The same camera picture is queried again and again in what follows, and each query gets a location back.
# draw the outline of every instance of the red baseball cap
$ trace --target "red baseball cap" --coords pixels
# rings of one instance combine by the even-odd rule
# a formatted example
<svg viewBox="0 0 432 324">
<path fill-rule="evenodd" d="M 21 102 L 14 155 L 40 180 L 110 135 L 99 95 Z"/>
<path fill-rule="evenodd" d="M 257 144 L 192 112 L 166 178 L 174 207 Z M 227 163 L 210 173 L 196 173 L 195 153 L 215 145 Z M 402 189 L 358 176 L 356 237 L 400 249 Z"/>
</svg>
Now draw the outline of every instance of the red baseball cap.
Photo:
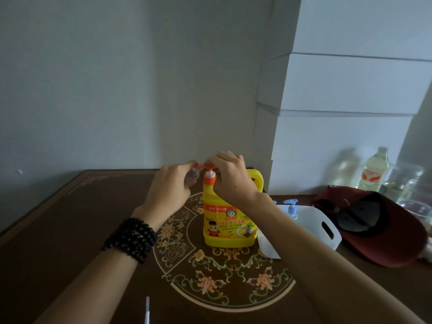
<svg viewBox="0 0 432 324">
<path fill-rule="evenodd" d="M 400 267 L 416 260 L 428 234 L 423 224 L 378 192 L 328 187 L 312 199 L 342 237 L 371 261 Z"/>
</svg>

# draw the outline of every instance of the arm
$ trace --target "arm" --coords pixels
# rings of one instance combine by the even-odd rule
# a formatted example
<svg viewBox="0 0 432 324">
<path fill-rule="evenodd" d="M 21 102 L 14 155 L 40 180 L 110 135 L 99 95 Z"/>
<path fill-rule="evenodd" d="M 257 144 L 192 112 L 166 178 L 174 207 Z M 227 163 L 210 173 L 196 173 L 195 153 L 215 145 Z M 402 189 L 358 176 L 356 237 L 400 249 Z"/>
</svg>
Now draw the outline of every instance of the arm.
<svg viewBox="0 0 432 324">
<path fill-rule="evenodd" d="M 257 191 L 243 157 L 219 152 L 208 162 L 221 172 L 214 191 L 247 214 L 286 262 L 326 323 L 424 323 L 345 258 L 317 240 Z"/>
<path fill-rule="evenodd" d="M 162 167 L 155 175 L 146 202 L 135 209 L 132 217 L 142 219 L 157 231 L 191 195 L 189 187 L 196 180 L 185 182 L 185 176 L 195 164 Z M 109 323 L 137 264 L 116 248 L 101 252 L 36 323 Z"/>
</svg>

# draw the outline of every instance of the yellow bottle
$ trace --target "yellow bottle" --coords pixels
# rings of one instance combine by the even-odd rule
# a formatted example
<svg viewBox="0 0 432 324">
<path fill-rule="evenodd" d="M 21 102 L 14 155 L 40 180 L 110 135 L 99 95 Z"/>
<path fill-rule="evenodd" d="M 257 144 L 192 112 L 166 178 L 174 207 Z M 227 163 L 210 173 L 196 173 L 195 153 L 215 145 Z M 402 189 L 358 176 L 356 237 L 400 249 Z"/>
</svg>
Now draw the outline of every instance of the yellow bottle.
<svg viewBox="0 0 432 324">
<path fill-rule="evenodd" d="M 256 169 L 247 169 L 260 192 L 264 180 Z M 244 213 L 221 199 L 213 191 L 216 173 L 211 169 L 204 175 L 202 199 L 204 201 L 204 240 L 219 248 L 243 248 L 254 244 L 257 228 Z"/>
</svg>

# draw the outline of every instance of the dish soap bottle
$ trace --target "dish soap bottle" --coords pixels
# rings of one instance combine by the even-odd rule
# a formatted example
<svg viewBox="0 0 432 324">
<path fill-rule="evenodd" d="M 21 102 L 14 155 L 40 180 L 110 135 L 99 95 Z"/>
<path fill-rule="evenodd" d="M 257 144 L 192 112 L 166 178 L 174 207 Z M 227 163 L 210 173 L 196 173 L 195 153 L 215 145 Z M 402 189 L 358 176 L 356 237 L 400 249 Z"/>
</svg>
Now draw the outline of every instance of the dish soap bottle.
<svg viewBox="0 0 432 324">
<path fill-rule="evenodd" d="M 387 148 L 379 147 L 378 152 L 368 159 L 364 166 L 357 188 L 365 191 L 378 191 L 385 172 L 389 168 Z"/>
<path fill-rule="evenodd" d="M 256 239 L 254 222 L 236 207 L 225 202 L 213 191 L 216 173 L 206 167 L 202 199 L 204 201 L 204 240 L 207 245 L 219 248 L 251 247 Z M 264 180 L 256 169 L 247 169 L 257 189 L 262 192 Z"/>
</svg>

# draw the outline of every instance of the bottle handle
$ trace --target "bottle handle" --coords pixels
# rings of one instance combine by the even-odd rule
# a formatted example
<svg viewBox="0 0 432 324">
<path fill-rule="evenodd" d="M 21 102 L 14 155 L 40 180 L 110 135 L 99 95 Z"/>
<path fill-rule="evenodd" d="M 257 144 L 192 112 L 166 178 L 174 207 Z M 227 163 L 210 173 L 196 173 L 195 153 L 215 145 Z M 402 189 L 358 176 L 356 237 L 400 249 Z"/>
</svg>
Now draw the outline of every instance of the bottle handle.
<svg viewBox="0 0 432 324">
<path fill-rule="evenodd" d="M 250 178 L 254 179 L 256 188 L 262 192 L 264 188 L 264 179 L 259 171 L 256 169 L 246 169 Z"/>
</svg>

